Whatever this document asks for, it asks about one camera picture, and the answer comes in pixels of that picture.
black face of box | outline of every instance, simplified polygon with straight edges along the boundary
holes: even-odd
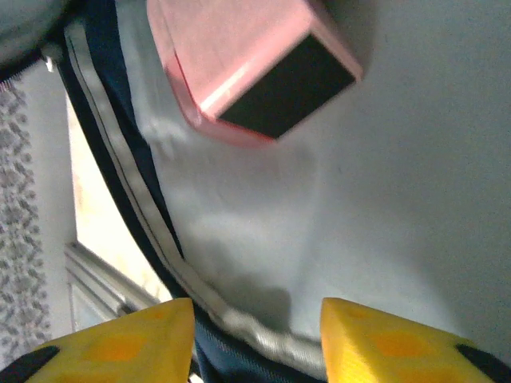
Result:
[[[278,138],[354,81],[353,75],[309,35],[220,119]]]

yellow object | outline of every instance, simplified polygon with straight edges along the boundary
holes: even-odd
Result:
[[[147,310],[48,342],[60,352],[28,383],[185,383],[192,358],[190,299]]]
[[[321,313],[329,383],[490,383],[456,349],[470,341],[383,311],[325,298]]]

patterned curtain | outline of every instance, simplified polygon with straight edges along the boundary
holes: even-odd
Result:
[[[22,79],[0,89],[0,369],[49,339]]]

